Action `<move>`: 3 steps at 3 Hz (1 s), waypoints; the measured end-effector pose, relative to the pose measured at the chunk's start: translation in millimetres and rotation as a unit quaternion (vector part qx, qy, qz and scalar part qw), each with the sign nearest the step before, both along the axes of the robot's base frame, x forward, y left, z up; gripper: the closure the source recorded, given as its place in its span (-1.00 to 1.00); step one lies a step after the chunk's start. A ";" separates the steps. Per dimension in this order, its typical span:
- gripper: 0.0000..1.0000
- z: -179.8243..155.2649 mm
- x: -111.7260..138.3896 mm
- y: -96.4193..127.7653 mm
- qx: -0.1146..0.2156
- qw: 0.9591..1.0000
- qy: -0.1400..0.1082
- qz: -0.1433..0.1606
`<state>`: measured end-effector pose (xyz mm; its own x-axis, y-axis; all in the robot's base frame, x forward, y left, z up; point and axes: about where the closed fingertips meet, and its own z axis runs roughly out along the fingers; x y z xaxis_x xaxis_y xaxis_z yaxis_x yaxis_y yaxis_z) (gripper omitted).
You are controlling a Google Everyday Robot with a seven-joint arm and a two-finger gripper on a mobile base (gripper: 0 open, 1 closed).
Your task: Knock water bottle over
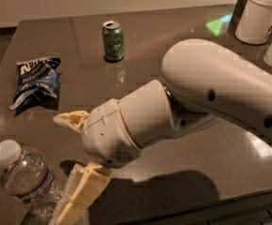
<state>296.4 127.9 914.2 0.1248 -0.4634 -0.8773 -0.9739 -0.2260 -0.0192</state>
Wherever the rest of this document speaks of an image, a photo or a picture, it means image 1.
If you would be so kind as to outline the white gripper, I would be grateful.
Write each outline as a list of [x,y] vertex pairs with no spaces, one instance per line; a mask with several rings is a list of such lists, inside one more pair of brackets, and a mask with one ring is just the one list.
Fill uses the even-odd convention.
[[139,158],[143,149],[132,140],[122,118],[119,101],[113,98],[91,113],[63,112],[53,121],[61,127],[83,133],[83,149],[97,161],[86,166],[74,165],[64,195],[49,222],[49,225],[76,225],[110,183],[112,170],[106,166],[123,168]]

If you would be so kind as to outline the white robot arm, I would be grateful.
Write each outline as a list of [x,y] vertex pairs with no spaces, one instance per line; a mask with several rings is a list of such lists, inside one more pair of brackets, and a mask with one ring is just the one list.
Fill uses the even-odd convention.
[[272,144],[272,75],[214,42],[191,38],[166,52],[153,80],[92,112],[59,113],[91,158],[69,177],[50,225],[75,225],[111,181],[111,172],[154,143],[191,133],[220,117]]

